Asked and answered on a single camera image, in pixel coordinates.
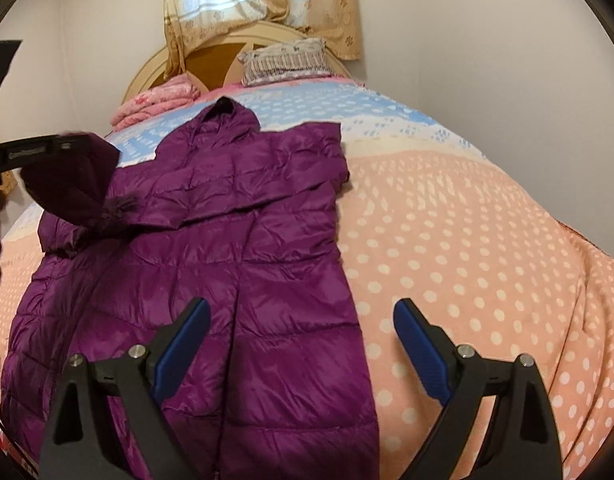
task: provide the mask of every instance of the headboard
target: headboard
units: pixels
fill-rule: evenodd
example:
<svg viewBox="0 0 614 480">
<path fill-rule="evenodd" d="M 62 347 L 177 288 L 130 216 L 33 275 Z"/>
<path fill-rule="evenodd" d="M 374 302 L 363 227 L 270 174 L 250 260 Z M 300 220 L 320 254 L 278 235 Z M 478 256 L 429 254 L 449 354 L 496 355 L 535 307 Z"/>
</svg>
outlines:
<svg viewBox="0 0 614 480">
<path fill-rule="evenodd" d="M 239 53 L 306 37 L 303 33 L 278 23 L 253 23 L 214 38 L 192 52 L 185 59 L 187 71 L 200 79 L 207 90 L 213 90 L 241 81 L 243 67 L 237 59 Z M 336 74 L 351 77 L 343 63 L 330 50 L 327 49 L 325 54 Z M 145 63 L 129 85 L 122 102 L 164 82 L 167 56 L 165 47 Z"/>
</svg>

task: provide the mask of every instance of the pink blanket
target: pink blanket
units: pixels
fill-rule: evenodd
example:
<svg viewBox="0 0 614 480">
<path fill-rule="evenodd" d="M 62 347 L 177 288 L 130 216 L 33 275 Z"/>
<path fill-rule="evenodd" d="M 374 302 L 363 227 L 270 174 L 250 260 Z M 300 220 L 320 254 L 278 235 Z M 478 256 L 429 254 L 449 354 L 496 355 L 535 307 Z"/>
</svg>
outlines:
<svg viewBox="0 0 614 480">
<path fill-rule="evenodd" d="M 192 104 L 201 91 L 187 74 L 176 76 L 156 88 L 136 95 L 124 103 L 111 118 L 114 132 L 159 116 L 175 108 Z"/>
</svg>

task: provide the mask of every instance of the pillow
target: pillow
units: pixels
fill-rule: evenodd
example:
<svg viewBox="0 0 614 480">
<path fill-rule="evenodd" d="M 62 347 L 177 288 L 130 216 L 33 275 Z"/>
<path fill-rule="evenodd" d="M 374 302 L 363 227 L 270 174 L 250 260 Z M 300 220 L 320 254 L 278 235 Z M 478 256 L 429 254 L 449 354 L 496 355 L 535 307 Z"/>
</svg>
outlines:
<svg viewBox="0 0 614 480">
<path fill-rule="evenodd" d="M 244 65 L 244 86 L 333 75 L 321 38 L 276 43 L 242 52 L 238 60 Z"/>
</svg>

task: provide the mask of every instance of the bed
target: bed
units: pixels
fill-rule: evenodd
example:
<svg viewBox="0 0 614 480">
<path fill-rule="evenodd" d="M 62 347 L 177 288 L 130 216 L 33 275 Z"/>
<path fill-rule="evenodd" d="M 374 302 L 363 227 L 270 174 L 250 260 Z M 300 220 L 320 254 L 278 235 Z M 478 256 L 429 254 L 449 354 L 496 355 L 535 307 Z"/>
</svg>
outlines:
<svg viewBox="0 0 614 480">
<path fill-rule="evenodd" d="M 556 415 L 564 478 L 576 478 L 614 425 L 614 259 L 551 218 L 465 139 L 351 80 L 331 53 L 335 77 L 235 84 L 239 52 L 300 37 L 258 23 L 194 53 L 188 69 L 209 93 L 109 136 L 120 164 L 153 158 L 168 133 L 222 95 L 254 111 L 267 130 L 340 122 L 351 177 L 338 200 L 338 248 L 363 330 L 381 478 L 402 474 L 440 410 L 395 335 L 391 309 L 402 297 L 484 356 L 535 357 Z M 125 100 L 161 83 L 165 60 L 165 51 L 150 59 Z M 30 206 L 3 241 L 0 374 L 12 318 L 42 259 L 41 215 Z M 481 406 L 458 478 L 474 463 L 491 408 Z"/>
</svg>

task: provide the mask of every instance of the metal screw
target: metal screw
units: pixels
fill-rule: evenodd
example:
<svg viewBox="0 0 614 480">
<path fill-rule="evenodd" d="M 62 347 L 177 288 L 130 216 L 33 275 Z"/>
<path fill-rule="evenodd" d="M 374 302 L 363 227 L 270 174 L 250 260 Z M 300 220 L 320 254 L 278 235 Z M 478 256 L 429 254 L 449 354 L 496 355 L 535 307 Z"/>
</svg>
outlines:
<svg viewBox="0 0 614 480">
<path fill-rule="evenodd" d="M 470 357 L 474 357 L 476 355 L 476 350 L 469 345 L 459 345 L 457 350 L 458 355 L 460 355 L 460 357 L 464 357 L 465 359 L 469 359 Z"/>
<path fill-rule="evenodd" d="M 69 366 L 78 368 L 85 362 L 85 358 L 82 354 L 74 354 L 69 358 Z"/>
<path fill-rule="evenodd" d="M 520 364 L 529 368 L 530 366 L 534 366 L 535 361 L 530 354 L 520 354 Z"/>
<path fill-rule="evenodd" d="M 139 359 L 147 353 L 147 349 L 143 345 L 134 345 L 129 349 L 129 357 L 132 359 Z"/>
</svg>

